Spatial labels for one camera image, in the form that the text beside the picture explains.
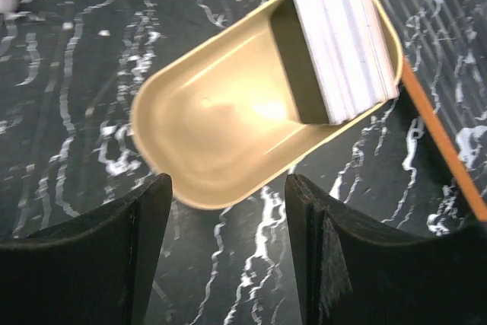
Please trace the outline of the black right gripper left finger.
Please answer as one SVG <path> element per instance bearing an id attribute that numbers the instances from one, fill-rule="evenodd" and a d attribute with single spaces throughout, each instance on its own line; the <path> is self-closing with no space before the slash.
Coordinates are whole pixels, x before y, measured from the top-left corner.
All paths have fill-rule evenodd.
<path id="1" fill-rule="evenodd" d="M 1 242 L 3 324 L 142 324 L 172 202 L 159 174 L 123 197 Z"/>

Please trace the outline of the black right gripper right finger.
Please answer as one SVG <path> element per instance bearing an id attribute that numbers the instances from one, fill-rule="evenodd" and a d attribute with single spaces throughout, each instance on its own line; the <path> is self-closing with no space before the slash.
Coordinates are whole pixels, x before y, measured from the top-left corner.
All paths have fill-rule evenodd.
<path id="1" fill-rule="evenodd" d="M 300 174 L 285 207 L 304 324 L 484 324 L 486 225 L 440 237 L 385 225 Z"/>

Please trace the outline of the beige oval card tray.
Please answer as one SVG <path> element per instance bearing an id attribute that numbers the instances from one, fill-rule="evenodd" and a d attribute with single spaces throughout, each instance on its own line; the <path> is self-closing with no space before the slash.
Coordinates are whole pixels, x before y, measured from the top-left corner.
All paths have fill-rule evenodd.
<path id="1" fill-rule="evenodd" d="M 272 33 L 269 0 L 152 75 L 132 103 L 133 141 L 174 195 L 197 209 L 232 206 L 375 111 L 338 126 L 303 124 Z M 378 0 L 396 77 L 399 37 Z"/>

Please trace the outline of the stack of credit cards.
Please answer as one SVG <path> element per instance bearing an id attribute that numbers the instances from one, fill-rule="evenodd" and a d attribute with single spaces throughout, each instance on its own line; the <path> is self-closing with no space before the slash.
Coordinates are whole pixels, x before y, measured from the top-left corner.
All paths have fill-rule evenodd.
<path id="1" fill-rule="evenodd" d="M 398 97 L 375 0 L 284 0 L 270 25 L 301 123 L 338 126 Z"/>

